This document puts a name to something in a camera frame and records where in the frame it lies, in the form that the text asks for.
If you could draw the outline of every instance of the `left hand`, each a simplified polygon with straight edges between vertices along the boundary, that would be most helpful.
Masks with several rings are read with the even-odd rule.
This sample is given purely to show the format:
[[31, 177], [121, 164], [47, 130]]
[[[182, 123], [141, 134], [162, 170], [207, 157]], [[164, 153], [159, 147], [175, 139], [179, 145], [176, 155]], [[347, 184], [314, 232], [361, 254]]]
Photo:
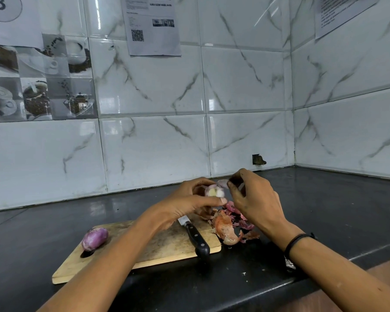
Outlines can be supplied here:
[[180, 217], [192, 213], [195, 209], [225, 205], [227, 199], [201, 196], [205, 190], [202, 185], [209, 186], [215, 182], [205, 177], [187, 180], [177, 190], [161, 202], [151, 206], [147, 211], [156, 214], [162, 221], [161, 230], [168, 229]]

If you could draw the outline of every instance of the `qr code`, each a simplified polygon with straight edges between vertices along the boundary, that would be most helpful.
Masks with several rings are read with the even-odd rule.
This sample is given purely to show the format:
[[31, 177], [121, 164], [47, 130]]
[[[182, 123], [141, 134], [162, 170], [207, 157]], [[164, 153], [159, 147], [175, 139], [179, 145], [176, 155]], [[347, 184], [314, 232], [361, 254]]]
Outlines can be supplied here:
[[143, 31], [141, 29], [132, 29], [131, 38], [133, 41], [144, 41]]

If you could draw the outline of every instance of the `forearm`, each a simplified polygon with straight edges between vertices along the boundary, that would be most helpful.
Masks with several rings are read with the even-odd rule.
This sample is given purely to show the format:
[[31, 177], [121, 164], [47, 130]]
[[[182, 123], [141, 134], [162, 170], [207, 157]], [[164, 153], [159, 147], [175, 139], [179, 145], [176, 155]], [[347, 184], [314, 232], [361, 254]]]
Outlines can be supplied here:
[[[287, 242], [279, 245], [282, 250], [302, 231], [292, 224], [285, 225]], [[292, 262], [315, 281], [321, 289], [347, 312], [390, 311], [390, 287], [371, 276], [333, 250], [306, 237], [299, 240], [289, 254]]]
[[144, 213], [126, 234], [55, 294], [40, 311], [107, 311], [161, 221]]

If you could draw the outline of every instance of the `paper sign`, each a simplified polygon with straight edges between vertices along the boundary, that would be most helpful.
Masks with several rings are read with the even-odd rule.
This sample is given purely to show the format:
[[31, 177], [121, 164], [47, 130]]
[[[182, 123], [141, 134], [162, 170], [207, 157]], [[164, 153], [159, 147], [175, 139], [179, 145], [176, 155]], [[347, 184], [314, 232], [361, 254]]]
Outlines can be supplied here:
[[43, 49], [35, 0], [0, 0], [0, 45]]
[[174, 0], [121, 0], [132, 56], [180, 56]]
[[316, 0], [316, 38], [321, 38], [338, 26], [364, 12], [379, 0]]

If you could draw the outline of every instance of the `hand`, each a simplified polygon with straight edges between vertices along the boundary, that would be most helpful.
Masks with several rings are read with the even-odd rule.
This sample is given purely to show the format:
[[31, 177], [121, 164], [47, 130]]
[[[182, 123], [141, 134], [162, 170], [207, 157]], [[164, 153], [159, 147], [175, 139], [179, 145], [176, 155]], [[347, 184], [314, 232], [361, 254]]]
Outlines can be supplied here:
[[281, 249], [302, 232], [284, 217], [279, 195], [267, 179], [242, 168], [229, 179], [228, 187], [235, 208]]
[[202, 185], [212, 184], [215, 182], [205, 177], [185, 181], [167, 198], [150, 207], [148, 212], [153, 212], [160, 217], [162, 219], [161, 230], [166, 230], [175, 220], [194, 212], [195, 209], [225, 205], [227, 203], [225, 198], [203, 197], [205, 190]]

